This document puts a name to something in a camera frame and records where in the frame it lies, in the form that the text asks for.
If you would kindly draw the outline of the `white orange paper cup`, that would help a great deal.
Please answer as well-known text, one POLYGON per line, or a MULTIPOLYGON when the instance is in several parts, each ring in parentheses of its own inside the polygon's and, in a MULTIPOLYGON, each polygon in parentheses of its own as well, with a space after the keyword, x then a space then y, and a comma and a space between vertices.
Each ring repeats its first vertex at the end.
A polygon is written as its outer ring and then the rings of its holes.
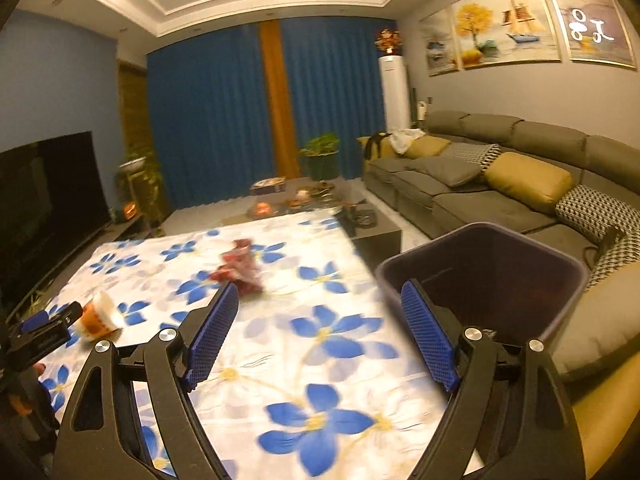
POLYGON ((124 316, 105 290, 98 290, 83 306, 82 315, 74 324, 82 339, 95 341, 122 330, 124 316))

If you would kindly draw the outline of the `dark grey trash bin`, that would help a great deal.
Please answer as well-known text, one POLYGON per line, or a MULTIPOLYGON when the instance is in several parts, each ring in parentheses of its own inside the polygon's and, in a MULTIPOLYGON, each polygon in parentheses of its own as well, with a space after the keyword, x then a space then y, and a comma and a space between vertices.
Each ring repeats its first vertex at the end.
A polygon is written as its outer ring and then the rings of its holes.
POLYGON ((383 261, 375 270, 385 302, 401 316, 400 290, 417 280, 436 306, 507 344, 551 344, 564 330, 588 273, 577 259, 530 237, 476 222, 383 261))

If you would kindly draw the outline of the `mustard cushion near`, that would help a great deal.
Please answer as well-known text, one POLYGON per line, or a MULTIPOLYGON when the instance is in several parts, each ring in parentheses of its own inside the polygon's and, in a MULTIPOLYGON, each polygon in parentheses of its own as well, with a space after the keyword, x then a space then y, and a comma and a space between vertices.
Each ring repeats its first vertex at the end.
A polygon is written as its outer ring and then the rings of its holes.
POLYGON ((596 478, 639 421, 639 265, 590 287, 552 356, 570 396, 586 475, 596 478))

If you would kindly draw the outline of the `mustard cushion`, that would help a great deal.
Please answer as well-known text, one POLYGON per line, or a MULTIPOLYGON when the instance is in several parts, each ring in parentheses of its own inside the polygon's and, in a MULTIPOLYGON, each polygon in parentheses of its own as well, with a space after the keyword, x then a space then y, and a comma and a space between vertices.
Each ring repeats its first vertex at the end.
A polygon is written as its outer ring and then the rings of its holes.
POLYGON ((567 170, 513 152, 502 153, 486 170, 485 179, 495 191, 549 216, 575 186, 567 170))
POLYGON ((570 396, 586 475, 596 478, 639 421, 639 265, 590 287, 552 356, 570 396))
POLYGON ((404 156, 410 159, 438 156, 448 148, 451 142, 439 136, 420 136, 414 139, 405 151, 404 156))

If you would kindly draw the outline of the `floral blue white tablecloth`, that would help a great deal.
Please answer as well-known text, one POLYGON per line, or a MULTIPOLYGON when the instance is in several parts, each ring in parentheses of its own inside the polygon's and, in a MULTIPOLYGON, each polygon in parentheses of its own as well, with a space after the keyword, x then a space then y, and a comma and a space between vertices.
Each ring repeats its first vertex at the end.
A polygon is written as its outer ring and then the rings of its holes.
POLYGON ((119 344, 177 326, 217 291, 246 238, 262 292, 244 297, 214 367, 191 394, 235 479, 405 479, 446 396, 338 222, 324 211, 144 242, 107 243, 47 304, 113 300, 119 344))

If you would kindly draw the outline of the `grey tv cabinet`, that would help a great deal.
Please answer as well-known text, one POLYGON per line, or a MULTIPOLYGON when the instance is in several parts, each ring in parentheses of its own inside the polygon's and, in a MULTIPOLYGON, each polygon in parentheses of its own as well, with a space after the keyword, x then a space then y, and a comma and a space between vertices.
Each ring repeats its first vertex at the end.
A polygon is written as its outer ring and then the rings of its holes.
POLYGON ((62 290, 67 281, 90 259, 96 248, 106 243, 129 240, 145 230, 142 214, 137 214, 132 220, 124 223, 109 223, 104 226, 49 271, 4 319, 12 323, 43 310, 48 302, 62 290))

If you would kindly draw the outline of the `black flat television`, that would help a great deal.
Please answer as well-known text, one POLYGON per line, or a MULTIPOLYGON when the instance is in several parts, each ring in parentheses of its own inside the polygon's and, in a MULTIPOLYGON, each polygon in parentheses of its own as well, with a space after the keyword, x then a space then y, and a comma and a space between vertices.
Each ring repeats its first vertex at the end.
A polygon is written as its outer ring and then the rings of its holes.
POLYGON ((1 307, 10 312, 111 221, 90 131, 1 154, 1 307))

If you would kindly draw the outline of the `red crumpled wrapper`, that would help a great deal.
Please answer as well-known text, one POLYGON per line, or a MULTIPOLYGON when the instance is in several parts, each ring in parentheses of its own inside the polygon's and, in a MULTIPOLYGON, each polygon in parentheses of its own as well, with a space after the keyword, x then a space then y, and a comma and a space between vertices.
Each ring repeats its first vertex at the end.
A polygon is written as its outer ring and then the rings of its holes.
POLYGON ((220 284, 235 284, 240 297, 261 294, 264 288, 252 253, 253 241, 250 238, 239 238, 233 244, 228 252, 220 256, 221 265, 208 278, 220 284))

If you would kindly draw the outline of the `patterned cushion near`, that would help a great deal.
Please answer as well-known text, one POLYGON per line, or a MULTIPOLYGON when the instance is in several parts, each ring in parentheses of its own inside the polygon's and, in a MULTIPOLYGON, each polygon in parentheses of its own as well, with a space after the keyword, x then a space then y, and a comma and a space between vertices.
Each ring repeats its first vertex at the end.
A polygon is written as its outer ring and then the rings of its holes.
POLYGON ((562 223, 596 244, 602 242, 609 229, 628 234, 638 231, 640 222, 637 208, 583 184, 558 201, 555 214, 562 223))

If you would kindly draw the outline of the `patterned cushion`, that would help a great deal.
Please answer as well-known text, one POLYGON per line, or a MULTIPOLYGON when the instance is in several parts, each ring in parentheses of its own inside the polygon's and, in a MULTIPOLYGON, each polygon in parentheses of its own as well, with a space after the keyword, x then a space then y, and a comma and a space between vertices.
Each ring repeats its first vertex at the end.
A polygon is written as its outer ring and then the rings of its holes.
POLYGON ((637 208, 583 184, 558 201, 555 214, 562 223, 596 244, 602 242, 609 229, 628 234, 638 231, 640 222, 637 208))
POLYGON ((441 153, 442 157, 463 160, 471 164, 480 165, 482 171, 501 155, 499 144, 469 144, 456 142, 449 144, 441 153))

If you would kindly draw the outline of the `dark coffee table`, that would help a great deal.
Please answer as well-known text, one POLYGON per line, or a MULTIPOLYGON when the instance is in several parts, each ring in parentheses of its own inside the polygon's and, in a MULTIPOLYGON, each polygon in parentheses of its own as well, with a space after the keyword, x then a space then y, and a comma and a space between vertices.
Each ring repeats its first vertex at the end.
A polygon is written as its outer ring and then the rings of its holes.
POLYGON ((234 226, 288 214, 312 214, 320 228, 343 231, 370 270, 400 253, 401 228, 343 178, 318 182, 300 178, 252 191, 246 211, 223 218, 222 223, 234 226))

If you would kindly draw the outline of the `grey sectional sofa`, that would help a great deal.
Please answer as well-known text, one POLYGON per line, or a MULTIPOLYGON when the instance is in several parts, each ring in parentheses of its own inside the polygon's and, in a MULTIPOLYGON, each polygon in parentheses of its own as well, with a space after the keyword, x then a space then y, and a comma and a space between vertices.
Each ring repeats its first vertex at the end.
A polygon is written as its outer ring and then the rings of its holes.
POLYGON ((427 116, 384 140, 367 189, 427 235, 376 276, 387 302, 417 281, 498 341, 537 338, 574 382, 639 349, 639 153, 604 136, 508 115, 427 116))

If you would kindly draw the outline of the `mustard cushion middle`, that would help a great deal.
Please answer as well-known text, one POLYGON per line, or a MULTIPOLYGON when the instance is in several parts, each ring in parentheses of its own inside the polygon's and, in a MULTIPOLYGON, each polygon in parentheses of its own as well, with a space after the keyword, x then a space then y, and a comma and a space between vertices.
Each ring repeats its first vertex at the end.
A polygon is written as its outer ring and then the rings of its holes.
POLYGON ((513 152, 502 153, 486 170, 485 179, 495 191, 549 216, 575 186, 567 170, 513 152))

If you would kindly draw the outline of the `trailing plant on stand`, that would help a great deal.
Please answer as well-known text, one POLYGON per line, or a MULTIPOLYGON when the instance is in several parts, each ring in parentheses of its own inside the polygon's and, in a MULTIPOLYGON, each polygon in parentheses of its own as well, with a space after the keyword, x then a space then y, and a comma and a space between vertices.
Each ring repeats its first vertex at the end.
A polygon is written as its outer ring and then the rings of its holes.
POLYGON ((148 227, 159 229, 164 220, 164 178, 160 162, 149 145, 127 146, 116 172, 116 184, 123 198, 137 204, 148 227))

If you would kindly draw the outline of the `patterned cushion far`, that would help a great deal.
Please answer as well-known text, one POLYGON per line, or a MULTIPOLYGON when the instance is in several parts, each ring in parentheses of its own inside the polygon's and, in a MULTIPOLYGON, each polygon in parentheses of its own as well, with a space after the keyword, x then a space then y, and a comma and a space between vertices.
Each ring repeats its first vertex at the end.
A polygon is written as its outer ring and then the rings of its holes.
POLYGON ((449 144, 441 153, 442 157, 463 160, 471 164, 480 165, 482 171, 501 155, 499 144, 469 144, 456 142, 449 144))

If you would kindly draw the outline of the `mustard cushion far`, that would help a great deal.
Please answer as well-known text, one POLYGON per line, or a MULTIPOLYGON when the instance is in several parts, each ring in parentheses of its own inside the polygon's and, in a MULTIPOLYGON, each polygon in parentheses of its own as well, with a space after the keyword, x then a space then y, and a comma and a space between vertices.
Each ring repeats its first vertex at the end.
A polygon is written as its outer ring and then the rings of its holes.
POLYGON ((420 136, 414 139, 405 151, 404 156, 410 159, 438 156, 448 148, 451 142, 439 136, 420 136))

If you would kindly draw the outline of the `white cloth on sofa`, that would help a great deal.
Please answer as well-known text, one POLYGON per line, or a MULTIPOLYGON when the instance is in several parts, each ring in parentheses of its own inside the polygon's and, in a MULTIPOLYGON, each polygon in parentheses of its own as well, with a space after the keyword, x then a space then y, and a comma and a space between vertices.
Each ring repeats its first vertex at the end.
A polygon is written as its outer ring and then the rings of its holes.
POLYGON ((419 128, 394 129, 390 132, 390 146, 398 155, 405 155, 415 140, 425 136, 425 132, 419 128))

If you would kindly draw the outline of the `box on coffee table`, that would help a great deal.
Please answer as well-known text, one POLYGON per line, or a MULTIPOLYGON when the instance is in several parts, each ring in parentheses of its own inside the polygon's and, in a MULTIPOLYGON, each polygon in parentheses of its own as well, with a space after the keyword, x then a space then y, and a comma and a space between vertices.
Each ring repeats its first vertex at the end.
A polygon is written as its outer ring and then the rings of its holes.
POLYGON ((250 187, 250 195, 259 196, 284 192, 286 177, 272 177, 255 182, 250 187))

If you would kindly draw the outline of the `blue curtains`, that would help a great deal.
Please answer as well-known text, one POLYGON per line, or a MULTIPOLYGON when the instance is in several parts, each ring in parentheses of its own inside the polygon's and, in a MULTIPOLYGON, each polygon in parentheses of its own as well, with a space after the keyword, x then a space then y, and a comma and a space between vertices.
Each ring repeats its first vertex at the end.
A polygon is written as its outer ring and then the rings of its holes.
POLYGON ((337 167, 362 173, 359 140, 385 128, 375 45, 384 18, 285 18, 208 32, 148 55, 154 148, 176 209, 297 178, 306 143, 333 133, 337 167))

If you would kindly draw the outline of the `green potted plant centre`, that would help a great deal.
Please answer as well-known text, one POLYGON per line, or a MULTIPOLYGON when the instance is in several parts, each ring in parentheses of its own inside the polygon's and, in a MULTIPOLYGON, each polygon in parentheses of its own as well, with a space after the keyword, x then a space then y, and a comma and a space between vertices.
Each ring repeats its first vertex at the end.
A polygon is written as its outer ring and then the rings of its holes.
POLYGON ((340 176, 338 146, 340 139, 334 132, 326 132, 310 139, 299 150, 309 177, 313 181, 329 181, 340 176))

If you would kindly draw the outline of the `white standing air conditioner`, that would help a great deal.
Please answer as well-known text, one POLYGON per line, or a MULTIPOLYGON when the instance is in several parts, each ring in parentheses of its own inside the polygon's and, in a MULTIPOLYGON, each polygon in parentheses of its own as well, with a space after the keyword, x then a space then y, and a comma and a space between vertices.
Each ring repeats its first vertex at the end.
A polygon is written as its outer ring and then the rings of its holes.
POLYGON ((384 55, 378 59, 386 129, 410 127, 410 99, 407 70, 400 55, 384 55))

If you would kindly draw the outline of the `orange centre curtain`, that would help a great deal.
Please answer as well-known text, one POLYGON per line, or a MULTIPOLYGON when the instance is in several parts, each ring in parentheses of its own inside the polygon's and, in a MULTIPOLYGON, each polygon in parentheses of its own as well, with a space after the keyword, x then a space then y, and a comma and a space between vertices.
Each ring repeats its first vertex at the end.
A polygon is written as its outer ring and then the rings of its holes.
POLYGON ((287 179, 297 179, 300 177, 298 148, 280 21, 259 23, 258 35, 277 175, 287 179))

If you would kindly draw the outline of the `small landscape painting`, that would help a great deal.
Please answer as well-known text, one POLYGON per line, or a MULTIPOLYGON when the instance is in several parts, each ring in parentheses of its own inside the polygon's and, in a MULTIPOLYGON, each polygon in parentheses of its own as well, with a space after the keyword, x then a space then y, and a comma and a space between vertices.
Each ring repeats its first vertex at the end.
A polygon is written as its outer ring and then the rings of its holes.
POLYGON ((442 9, 421 18, 419 28, 424 43, 427 75, 435 77, 460 70, 450 9, 442 9))

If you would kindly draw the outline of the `sailboat tree painting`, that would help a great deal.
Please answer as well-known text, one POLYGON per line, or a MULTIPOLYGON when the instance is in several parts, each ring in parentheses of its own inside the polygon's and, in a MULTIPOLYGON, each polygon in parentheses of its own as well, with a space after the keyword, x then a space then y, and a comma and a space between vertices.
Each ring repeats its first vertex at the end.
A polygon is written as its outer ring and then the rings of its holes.
POLYGON ((451 11, 466 70, 561 59, 546 0, 459 0, 451 11))

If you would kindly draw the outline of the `right seascape painting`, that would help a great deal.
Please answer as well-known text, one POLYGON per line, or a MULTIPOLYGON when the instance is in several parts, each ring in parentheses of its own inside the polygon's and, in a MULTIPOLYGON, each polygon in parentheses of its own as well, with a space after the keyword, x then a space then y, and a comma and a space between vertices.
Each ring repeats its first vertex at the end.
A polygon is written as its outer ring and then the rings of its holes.
POLYGON ((570 60, 637 68, 615 0, 552 0, 570 60))

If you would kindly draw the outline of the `red gold flower decoration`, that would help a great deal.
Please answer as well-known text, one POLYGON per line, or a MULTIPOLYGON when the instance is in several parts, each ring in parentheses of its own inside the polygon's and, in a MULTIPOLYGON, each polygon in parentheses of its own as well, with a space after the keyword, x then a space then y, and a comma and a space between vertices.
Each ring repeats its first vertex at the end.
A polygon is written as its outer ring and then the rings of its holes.
POLYGON ((401 55, 402 40, 397 29, 384 28, 376 36, 375 47, 384 55, 401 55))

